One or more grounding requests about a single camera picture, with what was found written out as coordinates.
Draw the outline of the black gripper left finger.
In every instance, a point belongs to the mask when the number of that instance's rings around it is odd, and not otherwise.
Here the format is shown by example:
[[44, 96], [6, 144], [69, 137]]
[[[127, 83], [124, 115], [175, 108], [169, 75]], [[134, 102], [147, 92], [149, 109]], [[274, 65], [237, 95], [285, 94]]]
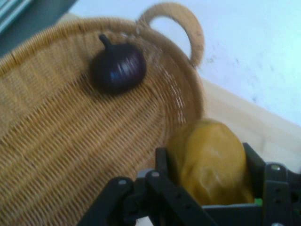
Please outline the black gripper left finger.
[[134, 226], [149, 217], [155, 226], [215, 226], [217, 223], [168, 177], [166, 148], [156, 149], [156, 167], [135, 181], [108, 181], [79, 221], [80, 226]]

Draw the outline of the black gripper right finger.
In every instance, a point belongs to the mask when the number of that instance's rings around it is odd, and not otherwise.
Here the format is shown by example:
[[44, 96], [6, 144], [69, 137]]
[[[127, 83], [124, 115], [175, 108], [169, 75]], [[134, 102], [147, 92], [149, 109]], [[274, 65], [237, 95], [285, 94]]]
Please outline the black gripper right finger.
[[248, 208], [248, 226], [299, 226], [301, 224], [301, 175], [279, 162], [265, 162], [243, 143], [253, 194], [261, 205]]

